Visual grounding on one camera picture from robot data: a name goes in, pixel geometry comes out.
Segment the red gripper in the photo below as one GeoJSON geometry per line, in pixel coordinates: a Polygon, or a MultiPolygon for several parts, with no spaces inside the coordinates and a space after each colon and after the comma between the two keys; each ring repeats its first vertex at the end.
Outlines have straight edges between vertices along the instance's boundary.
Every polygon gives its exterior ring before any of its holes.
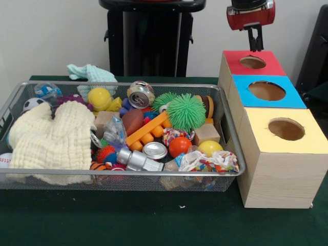
{"type": "Polygon", "coordinates": [[[262,26],[270,25],[275,19],[275,1],[231,1],[227,7],[227,19],[232,30],[248,30],[250,51],[263,50],[262,26]],[[253,36],[253,28],[258,36],[253,36]]]}

